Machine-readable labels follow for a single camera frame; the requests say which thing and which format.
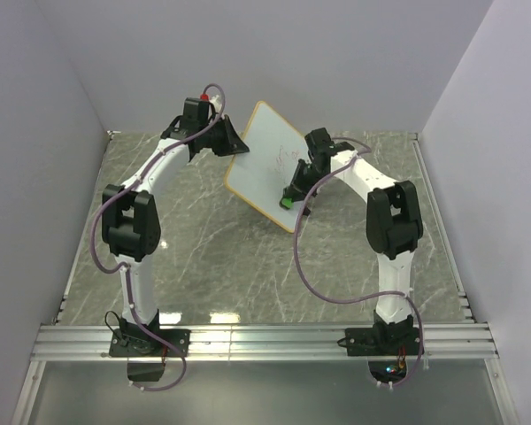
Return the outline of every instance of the silver metal bar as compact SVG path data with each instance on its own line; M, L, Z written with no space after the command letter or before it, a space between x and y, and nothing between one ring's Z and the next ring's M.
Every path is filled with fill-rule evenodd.
M12 418L12 425L26 425L29 423L44 369L44 361L32 361L29 363L26 380L21 388L18 404Z
M419 138L416 137L413 142L413 148L415 150L415 156L417 157L417 162L419 162L419 167L421 173L423 174L423 180L425 181L425 186L427 187L428 197L431 200L431 206L433 214L435 215L436 223L439 226L439 231L442 237L442 243L444 244L444 249L446 250L447 257L449 258L450 267L452 268L452 273L454 274L454 280L457 284L457 288L460 292L464 291L464 286L462 285L462 280L460 279L460 273L458 272L457 263L454 260L454 254L450 247L449 237L446 234L446 228L444 227L443 217L441 216L441 211L439 205L436 202L435 192L433 191L433 185L431 184L431 179L428 176L427 167L425 166L425 160L423 159L423 154L419 146Z
M349 358L336 341L345 328L368 325L272 325L272 326L164 326L189 328L189 361L311 361L358 360ZM496 346L488 325L426 325L425 346L430 359L494 359ZM112 333L99 326L43 326L35 341L32 360L127 361L108 356ZM160 361L134 358L134 361Z
M507 388L504 371L499 359L486 359L486 369L488 370L489 381L494 390L497 407L502 415L504 425L519 425L519 416L513 404L512 395Z

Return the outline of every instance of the orange border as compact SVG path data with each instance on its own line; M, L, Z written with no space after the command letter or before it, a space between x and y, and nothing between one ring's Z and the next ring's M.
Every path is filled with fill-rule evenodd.
M265 101L263 100L260 100L259 102L256 103L256 106L254 107L254 112L251 113L251 116L250 116L250 120L248 121L248 124L246 125L246 128L244 129L244 132L242 134L242 139L246 136L246 133L248 132L248 130L250 129L250 125L252 123L252 121L254 120L254 117L256 116L256 112L258 111L258 108L261 104L266 104L267 106L269 106L269 108L274 111L282 120L284 120L285 122L288 123L288 125L293 128L301 137L304 137L300 132L299 130L297 130L295 127L293 127L291 125L291 123L287 120L285 120L285 118L283 118L277 111L274 110L274 108L272 108L268 103L266 103ZM282 228L283 230L289 232L289 233L295 233L295 230L293 229L290 229L290 228L287 228L285 226L283 226L283 224L281 224L279 221L277 221L274 217L272 217L271 215L269 215L268 213L266 213L264 210L262 210L261 208L259 208L257 205L253 204L249 199L246 199L245 197L243 197L240 193L236 192L234 189L232 189L230 186L228 186L228 176L230 175L230 170L232 170L232 167L234 166L234 161L236 160L236 157L237 155L234 155L232 157L232 160L230 161L230 165L228 166L228 170L227 170L227 173L225 174L224 176L224 186L230 190L232 193L234 193L236 196L238 196L241 200L243 200L244 202L246 202L247 204L249 204L251 207L253 207L255 210L259 211L260 213L264 214L269 220L273 221L275 224L277 224L280 228Z

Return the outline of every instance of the marble surface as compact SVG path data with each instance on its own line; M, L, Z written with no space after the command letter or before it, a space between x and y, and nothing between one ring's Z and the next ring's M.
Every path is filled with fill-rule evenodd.
M424 321L462 321L458 290L419 169L412 135L354 133L373 148L366 160L398 180L417 186L425 235L412 267L414 300ZM110 142L94 198L108 183L129 177L153 152L158 135L116 134ZM154 254L155 296L163 322L278 323L371 321L375 301L330 305L301 283L292 258L291 235L223 186L230 158L199 154L156 199L160 247ZM365 235L366 206L344 183L329 182L312 203L300 252L304 271L322 293L352 298L375 292L378 267ZM121 312L119 276L93 264L87 248L78 254L61 323L103 323L107 310ZM104 263L114 264L97 238Z

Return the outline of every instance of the gray wall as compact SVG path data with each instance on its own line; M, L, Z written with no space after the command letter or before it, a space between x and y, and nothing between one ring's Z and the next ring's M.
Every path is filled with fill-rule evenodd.
M0 0L0 425L67 282L104 131L31 0Z
M37 0L108 129L161 131L224 85L302 131L419 131L491 0Z
M531 0L496 0L422 134L470 301L531 425Z

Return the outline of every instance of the white board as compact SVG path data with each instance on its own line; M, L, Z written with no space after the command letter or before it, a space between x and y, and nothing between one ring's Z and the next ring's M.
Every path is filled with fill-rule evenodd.
M297 161L309 160L303 135L269 104L258 102L242 139L250 152L232 158L225 186L288 232L295 232L301 202L295 202L290 210L279 203Z

